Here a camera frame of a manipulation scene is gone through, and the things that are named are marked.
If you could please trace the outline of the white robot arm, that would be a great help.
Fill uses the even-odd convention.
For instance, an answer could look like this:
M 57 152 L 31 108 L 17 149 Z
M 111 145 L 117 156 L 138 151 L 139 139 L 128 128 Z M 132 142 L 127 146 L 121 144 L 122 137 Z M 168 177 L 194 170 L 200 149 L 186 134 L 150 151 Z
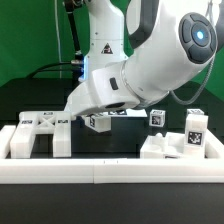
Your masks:
M 224 0 L 84 0 L 91 47 L 73 116 L 143 109 L 194 78 L 224 47 Z

